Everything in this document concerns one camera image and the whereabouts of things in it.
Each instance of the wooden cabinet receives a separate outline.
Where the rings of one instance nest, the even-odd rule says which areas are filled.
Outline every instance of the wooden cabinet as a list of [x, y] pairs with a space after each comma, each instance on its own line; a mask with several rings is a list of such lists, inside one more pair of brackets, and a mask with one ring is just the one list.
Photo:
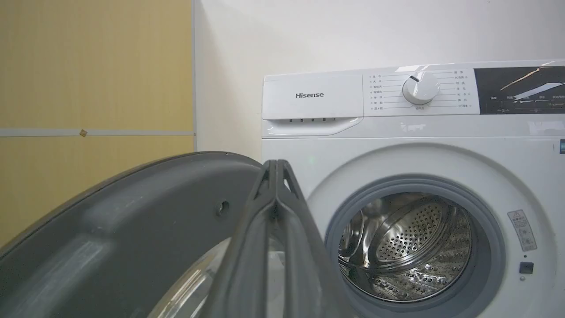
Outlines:
[[[193, 131], [190, 1], [0, 2], [0, 128]], [[193, 136], [0, 137], [0, 246]]]

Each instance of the white washing machine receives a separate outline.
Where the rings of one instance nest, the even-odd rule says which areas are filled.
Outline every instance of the white washing machine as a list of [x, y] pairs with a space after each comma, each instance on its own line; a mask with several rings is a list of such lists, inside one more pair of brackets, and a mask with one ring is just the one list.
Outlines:
[[565, 61], [267, 76], [291, 163], [362, 317], [563, 317]]

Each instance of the sticker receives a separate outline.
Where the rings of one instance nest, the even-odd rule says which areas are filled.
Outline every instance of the sticker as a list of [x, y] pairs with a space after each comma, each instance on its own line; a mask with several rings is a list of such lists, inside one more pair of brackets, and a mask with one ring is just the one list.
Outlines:
[[532, 228], [529, 225], [526, 214], [522, 210], [508, 212], [508, 217], [516, 230], [522, 251], [533, 251], [537, 249], [536, 239], [533, 237]]

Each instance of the white knob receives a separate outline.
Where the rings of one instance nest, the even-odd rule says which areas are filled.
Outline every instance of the white knob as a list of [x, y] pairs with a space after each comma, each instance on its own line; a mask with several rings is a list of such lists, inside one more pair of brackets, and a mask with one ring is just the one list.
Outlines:
[[402, 94], [407, 101], [415, 105], [424, 105], [440, 92], [437, 78], [428, 72], [416, 72], [404, 82]]

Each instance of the hisense logo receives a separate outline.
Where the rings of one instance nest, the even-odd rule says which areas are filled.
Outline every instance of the hisense logo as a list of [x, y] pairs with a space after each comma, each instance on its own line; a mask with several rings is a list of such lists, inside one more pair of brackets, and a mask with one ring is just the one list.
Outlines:
[[296, 94], [296, 98], [309, 98], [309, 97], [324, 97], [324, 93], [312, 93], [312, 94], [297, 93]]

